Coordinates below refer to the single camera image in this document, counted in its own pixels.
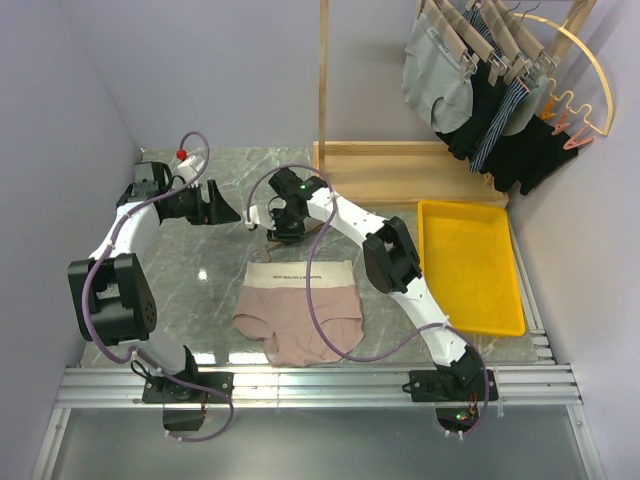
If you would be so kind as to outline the light grey hanging underwear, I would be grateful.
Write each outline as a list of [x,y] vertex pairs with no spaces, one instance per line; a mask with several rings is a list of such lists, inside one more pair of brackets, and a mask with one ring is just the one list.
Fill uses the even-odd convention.
[[533,117],[543,94],[548,87],[549,78],[546,74],[536,81],[530,79],[514,80],[509,85],[509,118],[502,130],[503,136],[513,136],[520,133]]

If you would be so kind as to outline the black rear hanging underwear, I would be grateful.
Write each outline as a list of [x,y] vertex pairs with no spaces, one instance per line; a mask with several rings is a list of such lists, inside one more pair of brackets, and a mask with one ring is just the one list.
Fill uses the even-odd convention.
[[579,154],[579,148],[565,149],[570,136],[554,128],[538,116],[512,136],[502,136],[484,161],[480,172],[494,177],[499,192],[520,184],[519,192],[526,196],[556,170]]

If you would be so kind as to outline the beige clip hanger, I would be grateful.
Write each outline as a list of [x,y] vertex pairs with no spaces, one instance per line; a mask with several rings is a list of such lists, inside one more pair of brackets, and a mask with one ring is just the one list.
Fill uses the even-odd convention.
[[271,252],[277,249],[297,245],[302,241],[309,239],[314,233],[318,232],[320,226],[315,226],[307,231],[305,231],[302,235],[301,240],[296,240],[294,242],[284,242],[284,241],[271,241],[266,239],[257,239],[253,243],[253,251],[258,254],[259,258],[264,262],[271,261]]

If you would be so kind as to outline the aluminium rail frame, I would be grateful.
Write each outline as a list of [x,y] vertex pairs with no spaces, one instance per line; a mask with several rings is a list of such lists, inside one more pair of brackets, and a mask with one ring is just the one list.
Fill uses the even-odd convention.
[[262,235],[241,227],[170,222],[150,239],[142,266],[160,330],[186,344],[204,372],[233,374],[230,403],[213,404],[191,443],[164,433],[163,406],[143,402],[143,381],[87,346],[65,370],[37,479],[602,479],[598,449],[574,372],[559,363],[519,252],[526,331],[470,335],[499,397],[468,437],[446,432],[433,403],[403,385],[433,364],[412,322],[372,288],[356,246],[328,233],[273,252],[274,260],[353,263],[365,338],[354,361],[270,365],[231,315]]

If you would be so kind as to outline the orange wavy clip hanger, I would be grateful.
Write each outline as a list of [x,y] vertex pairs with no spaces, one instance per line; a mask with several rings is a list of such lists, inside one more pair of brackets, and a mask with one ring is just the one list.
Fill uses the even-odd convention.
[[550,78],[549,97],[540,112],[541,119],[553,121],[553,136],[559,137],[561,134],[568,136],[562,145],[565,151],[589,145],[594,141],[596,132],[590,119],[593,107],[590,104],[574,107],[572,102],[575,93],[572,90],[565,90],[561,94],[556,94],[556,87],[557,81]]

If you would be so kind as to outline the yellow plastic tray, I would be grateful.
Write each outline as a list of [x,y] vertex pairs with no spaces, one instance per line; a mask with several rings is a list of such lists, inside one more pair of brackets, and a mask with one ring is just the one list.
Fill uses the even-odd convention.
[[505,209],[422,200],[418,253],[429,289],[462,332],[520,337],[526,332]]

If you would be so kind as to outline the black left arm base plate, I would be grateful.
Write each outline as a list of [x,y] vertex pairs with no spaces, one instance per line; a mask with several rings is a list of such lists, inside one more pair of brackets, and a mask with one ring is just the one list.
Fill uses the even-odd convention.
[[205,387],[207,391],[185,387],[166,377],[152,377],[144,386],[142,402],[144,404],[225,403],[224,399],[208,391],[216,390],[231,398],[234,374],[231,372],[200,373],[196,383]]

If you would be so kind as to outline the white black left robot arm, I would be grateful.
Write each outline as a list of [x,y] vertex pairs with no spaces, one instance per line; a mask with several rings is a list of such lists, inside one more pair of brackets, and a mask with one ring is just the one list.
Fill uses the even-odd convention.
[[116,203],[107,236],[86,259],[72,262],[67,278],[82,337],[111,362],[142,359],[154,387],[169,374],[166,390],[178,401],[195,399],[202,378],[191,351],[159,331],[157,307],[140,256],[167,219],[194,226],[236,223],[239,214],[215,181],[202,185],[207,159],[179,150],[177,169],[162,162],[134,167],[134,181]]

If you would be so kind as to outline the wooden rack upright post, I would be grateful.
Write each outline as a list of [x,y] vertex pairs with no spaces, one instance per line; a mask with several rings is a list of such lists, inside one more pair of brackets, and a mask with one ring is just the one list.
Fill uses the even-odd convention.
[[319,51],[318,51],[318,156],[317,167],[325,171],[326,157],[326,115],[327,115],[327,75],[329,44],[329,1],[319,2]]

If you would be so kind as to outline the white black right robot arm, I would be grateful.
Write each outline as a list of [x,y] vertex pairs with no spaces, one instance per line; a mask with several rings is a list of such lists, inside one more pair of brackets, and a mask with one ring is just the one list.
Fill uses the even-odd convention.
[[335,191],[319,172],[306,180],[294,172],[295,165],[268,173],[268,183],[285,202],[284,212],[275,225],[302,222],[307,218],[323,223],[322,232],[332,228],[361,247],[369,283],[390,296],[405,312],[416,330],[393,347],[375,357],[355,357],[331,343],[319,325],[313,306],[311,286],[306,286],[309,313],[314,327],[327,346],[353,362],[374,362],[387,358],[409,341],[421,337],[432,362],[441,374],[442,391],[460,400],[472,392],[476,379],[489,381],[486,364],[477,349],[454,327],[432,295],[420,268],[419,255],[405,222],[371,213]]

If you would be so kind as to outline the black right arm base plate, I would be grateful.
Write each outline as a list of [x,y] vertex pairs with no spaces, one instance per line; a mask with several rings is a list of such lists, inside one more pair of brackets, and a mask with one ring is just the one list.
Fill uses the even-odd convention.
[[473,374],[463,384],[452,373],[444,370],[411,370],[409,380],[401,386],[414,403],[464,402],[483,400],[485,395],[484,370]]

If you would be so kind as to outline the pink and cream underwear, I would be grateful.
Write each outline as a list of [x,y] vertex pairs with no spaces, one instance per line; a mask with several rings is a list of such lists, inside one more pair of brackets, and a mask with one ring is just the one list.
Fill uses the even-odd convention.
[[274,366],[337,362],[341,356],[326,345],[323,336],[344,353],[364,338],[352,262],[315,262],[311,296],[320,330],[309,313],[304,262],[249,262],[232,324],[248,339],[260,341]]

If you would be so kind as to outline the wooden rack right post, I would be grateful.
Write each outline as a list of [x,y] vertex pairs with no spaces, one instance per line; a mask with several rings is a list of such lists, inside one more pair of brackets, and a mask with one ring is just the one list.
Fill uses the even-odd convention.
[[[575,0],[565,16],[561,27],[574,37],[577,37],[589,18],[596,0]],[[547,49],[547,53],[558,60],[563,60],[571,47],[574,45],[573,40],[561,31],[557,31],[554,40]]]

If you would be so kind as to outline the gold metal arc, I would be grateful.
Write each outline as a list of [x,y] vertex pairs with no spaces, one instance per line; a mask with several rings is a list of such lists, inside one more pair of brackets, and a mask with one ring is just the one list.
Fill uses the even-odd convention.
[[552,20],[549,20],[547,18],[538,16],[538,15],[533,15],[531,12],[522,12],[522,13],[516,13],[517,16],[521,16],[524,15],[523,19],[528,19],[531,21],[535,21],[538,23],[541,23],[543,25],[546,25],[549,28],[552,28],[556,31],[561,31],[562,33],[564,33],[566,36],[570,37],[573,42],[574,45],[572,47],[575,47],[577,49],[580,50],[582,57],[589,62],[589,67],[587,70],[587,76],[589,78],[593,77],[593,78],[598,78],[599,81],[599,85],[600,85],[600,89],[602,91],[602,98],[603,98],[603,106],[606,108],[605,113],[602,114],[597,114],[596,117],[598,119],[601,119],[604,121],[604,123],[601,126],[598,126],[596,123],[593,122],[592,120],[592,115],[593,112],[598,112],[597,109],[595,109],[591,104],[591,106],[593,107],[593,111],[590,115],[590,119],[591,122],[593,123],[596,133],[603,136],[603,137],[607,137],[611,131],[612,128],[612,124],[613,124],[613,120],[614,120],[614,99],[613,99],[613,92],[612,92],[612,88],[609,84],[608,78],[606,76],[606,73],[603,69],[603,67],[601,66],[601,64],[599,63],[599,61],[597,60],[595,54],[588,48],[588,46],[579,38],[579,35],[577,37],[574,37],[573,35],[571,35],[569,32],[567,32],[566,30],[564,30],[561,27],[561,24],[558,24]]

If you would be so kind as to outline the black hanging underwear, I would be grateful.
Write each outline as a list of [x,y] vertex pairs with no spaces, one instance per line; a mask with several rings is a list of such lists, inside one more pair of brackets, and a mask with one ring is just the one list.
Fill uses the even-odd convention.
[[473,106],[471,117],[458,129],[450,133],[435,135],[448,146],[448,151],[457,160],[468,159],[487,132],[504,97],[506,85],[499,76],[494,85],[489,83],[490,67],[480,62],[471,77]]
[[554,128],[538,116],[512,136],[502,136],[484,161],[480,172],[494,177],[499,192],[520,184],[519,192],[526,196],[556,170],[579,154],[579,148],[565,149],[570,136]]

